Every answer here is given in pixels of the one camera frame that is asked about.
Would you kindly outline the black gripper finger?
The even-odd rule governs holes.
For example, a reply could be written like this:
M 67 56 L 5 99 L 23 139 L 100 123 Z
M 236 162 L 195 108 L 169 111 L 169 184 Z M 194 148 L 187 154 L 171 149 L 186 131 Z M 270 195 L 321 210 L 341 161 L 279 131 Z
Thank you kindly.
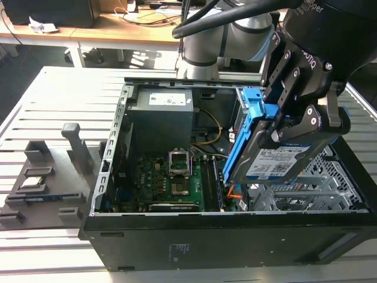
M 332 142 L 349 133 L 350 118 L 338 106 L 336 90 L 307 105 L 298 116 L 279 111 L 270 129 L 274 142 Z
M 297 92 L 303 81 L 303 68 L 299 66 L 302 57 L 301 48 L 284 33 L 272 33 L 261 77 L 265 103 L 277 104 L 282 111 L 304 110 Z

